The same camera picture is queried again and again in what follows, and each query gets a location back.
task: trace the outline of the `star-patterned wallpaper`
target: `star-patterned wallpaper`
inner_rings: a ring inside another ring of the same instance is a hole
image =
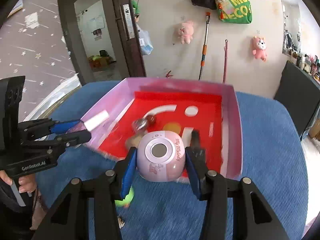
[[[25,17],[35,12],[38,21],[29,25]],[[26,76],[20,122],[75,74],[62,36],[57,0],[23,0],[0,29],[0,78]]]

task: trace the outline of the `green ball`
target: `green ball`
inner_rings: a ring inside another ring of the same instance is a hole
[[[133,196],[134,196],[133,187],[130,187],[129,193],[127,196],[125,196],[124,200],[115,200],[116,206],[123,207],[123,206],[129,205],[133,200]]]

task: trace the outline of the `pink stick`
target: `pink stick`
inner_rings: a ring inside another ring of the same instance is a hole
[[[226,40],[226,46],[224,47],[224,70],[223,70],[223,84],[226,81],[227,72],[227,60],[228,60],[228,40]]]

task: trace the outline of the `pink plush toy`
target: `pink plush toy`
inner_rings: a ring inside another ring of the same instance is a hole
[[[190,44],[193,35],[193,21],[181,23],[178,29],[178,35],[180,36],[182,44]]]
[[[266,42],[264,38],[259,38],[257,36],[253,37],[253,48],[252,51],[253,55],[255,55],[256,59],[261,58],[263,61],[267,60],[267,53],[266,53]]]

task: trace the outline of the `blue rug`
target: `blue rug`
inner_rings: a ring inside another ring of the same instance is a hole
[[[64,102],[53,114],[54,120],[82,117],[117,82],[90,83]],[[297,131],[287,110],[277,101],[237,93],[243,128],[243,173],[252,178],[274,209],[291,240],[300,240],[308,205],[306,164]],[[37,174],[40,191],[51,206],[74,177],[96,178],[114,162],[81,146],[68,149],[59,165]],[[129,208],[118,208],[125,225],[123,239],[198,239],[206,202],[196,199],[189,185],[153,183],[136,172],[135,197]],[[232,201],[228,201],[226,239],[232,239]],[[90,239],[94,237],[92,203]]]

